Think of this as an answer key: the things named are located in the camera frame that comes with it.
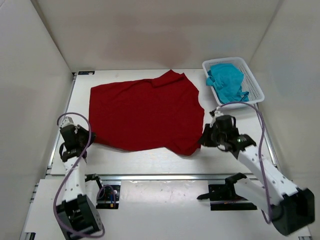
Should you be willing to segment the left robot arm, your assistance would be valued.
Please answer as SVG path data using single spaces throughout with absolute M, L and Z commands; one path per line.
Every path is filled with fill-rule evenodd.
M 96 174 L 85 174 L 87 147 L 95 135 L 69 121 L 59 128 L 64 140 L 59 154 L 65 178 L 54 198 L 54 216 L 67 240 L 102 237 L 104 228 L 96 208 L 102 182 Z

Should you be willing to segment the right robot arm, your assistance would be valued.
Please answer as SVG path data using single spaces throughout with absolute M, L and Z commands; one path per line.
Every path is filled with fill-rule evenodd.
M 239 172 L 227 177 L 223 188 L 217 192 L 199 195 L 197 199 L 205 200 L 224 193 L 243 197 L 259 208 L 283 236 L 312 224 L 315 221 L 312 191 L 299 188 L 272 163 L 263 160 L 256 142 L 249 135 L 239 133 L 235 117 L 221 115 L 213 120 L 205 125 L 198 142 L 204 147 L 223 146 L 223 150 L 246 166 L 260 184 Z

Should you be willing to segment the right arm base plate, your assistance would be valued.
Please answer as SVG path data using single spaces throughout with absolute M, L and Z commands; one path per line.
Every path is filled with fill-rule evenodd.
M 230 196 L 227 193 L 210 198 L 211 211 L 255 211 L 257 207 L 238 195 Z

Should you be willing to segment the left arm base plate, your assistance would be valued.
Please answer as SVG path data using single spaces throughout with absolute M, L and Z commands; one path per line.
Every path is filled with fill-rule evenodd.
M 121 182 L 107 182 L 97 199 L 96 208 L 100 210 L 115 210 L 119 208 Z

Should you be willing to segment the red t shirt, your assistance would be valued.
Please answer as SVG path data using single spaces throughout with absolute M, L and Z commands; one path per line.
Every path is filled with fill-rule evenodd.
M 89 123 L 95 142 L 124 151 L 167 148 L 191 156 L 201 146 L 205 111 L 184 73 L 92 87 Z

